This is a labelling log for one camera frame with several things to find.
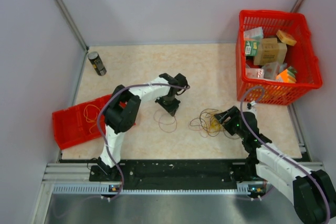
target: can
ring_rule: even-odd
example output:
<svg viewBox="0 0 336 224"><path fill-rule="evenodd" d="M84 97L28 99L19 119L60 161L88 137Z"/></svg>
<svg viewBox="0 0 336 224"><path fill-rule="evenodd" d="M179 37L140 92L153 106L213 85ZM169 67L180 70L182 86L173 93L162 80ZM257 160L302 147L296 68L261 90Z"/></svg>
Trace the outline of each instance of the can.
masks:
<svg viewBox="0 0 336 224"><path fill-rule="evenodd" d="M93 68L99 76L106 74L106 68L101 61L99 54L97 52L91 52L88 54L89 61L91 62Z"/></svg>

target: red basket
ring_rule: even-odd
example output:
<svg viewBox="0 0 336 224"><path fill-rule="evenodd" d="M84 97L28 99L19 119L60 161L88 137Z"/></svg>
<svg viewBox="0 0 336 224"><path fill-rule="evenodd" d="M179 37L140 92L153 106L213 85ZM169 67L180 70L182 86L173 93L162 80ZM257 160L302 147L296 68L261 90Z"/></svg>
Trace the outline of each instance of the red basket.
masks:
<svg viewBox="0 0 336 224"><path fill-rule="evenodd" d="M100 136L97 116L110 98L111 95L105 95L53 113L54 137L61 150ZM104 116L100 119L100 126L105 133Z"/></svg>
<svg viewBox="0 0 336 224"><path fill-rule="evenodd" d="M258 79L248 79L245 73L244 31L262 27L264 37L276 35L280 29L291 34L296 45L288 46L285 62L298 70L296 83L283 83ZM274 10L242 10L239 14L239 31L236 44L237 99L255 86L262 86L265 95L261 103L289 105L312 89L322 86L318 58L314 55L310 41L311 33L305 17L299 13L285 13ZM245 101L256 100L261 89L250 92Z"/></svg>

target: beige tabletop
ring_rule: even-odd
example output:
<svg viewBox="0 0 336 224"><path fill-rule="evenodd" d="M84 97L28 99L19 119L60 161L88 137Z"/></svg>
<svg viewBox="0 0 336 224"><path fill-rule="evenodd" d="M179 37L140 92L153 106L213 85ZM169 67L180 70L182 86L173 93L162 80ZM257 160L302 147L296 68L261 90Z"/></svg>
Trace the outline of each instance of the beige tabletop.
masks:
<svg viewBox="0 0 336 224"><path fill-rule="evenodd" d="M127 134L122 146L122 159L179 159L179 158L245 158L241 140L230 139L221 132L206 137L192 131L188 123L203 109L225 111L239 106L236 99L235 44L140 45L91 47L97 51L107 69L98 76L87 60L82 76L77 104L111 94L117 85L141 84L161 73L187 77L191 86L177 97L180 108L176 113L177 128L166 133L156 119L168 123L169 116L156 103L141 105L136 125ZM284 153L301 157L298 141L286 106L257 105L260 132L271 139ZM162 125L172 131L174 125ZM63 159L90 159L98 157L103 139L97 138L65 149Z"/></svg>

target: green box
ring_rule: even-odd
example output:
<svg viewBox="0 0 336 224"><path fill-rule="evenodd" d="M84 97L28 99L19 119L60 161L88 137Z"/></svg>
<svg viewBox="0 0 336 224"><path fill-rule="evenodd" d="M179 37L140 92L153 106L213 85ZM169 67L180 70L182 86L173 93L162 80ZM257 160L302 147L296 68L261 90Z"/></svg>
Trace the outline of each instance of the green box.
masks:
<svg viewBox="0 0 336 224"><path fill-rule="evenodd" d="M259 43L257 40L245 40L245 56L257 55Z"/></svg>

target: white wall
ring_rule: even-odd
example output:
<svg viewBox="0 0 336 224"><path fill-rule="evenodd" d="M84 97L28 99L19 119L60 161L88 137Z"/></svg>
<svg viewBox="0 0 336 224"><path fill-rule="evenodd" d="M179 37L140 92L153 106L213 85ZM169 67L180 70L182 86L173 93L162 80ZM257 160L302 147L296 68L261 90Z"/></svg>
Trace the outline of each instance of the white wall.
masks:
<svg viewBox="0 0 336 224"><path fill-rule="evenodd" d="M28 223L83 51L53 0L0 0L0 216Z"/></svg>
<svg viewBox="0 0 336 224"><path fill-rule="evenodd" d="M242 9L296 0L64 0L88 45L235 42Z"/></svg>
<svg viewBox="0 0 336 224"><path fill-rule="evenodd" d="M336 0L306 0L299 12L308 21L324 84L295 106L313 157L323 161L336 186Z"/></svg>

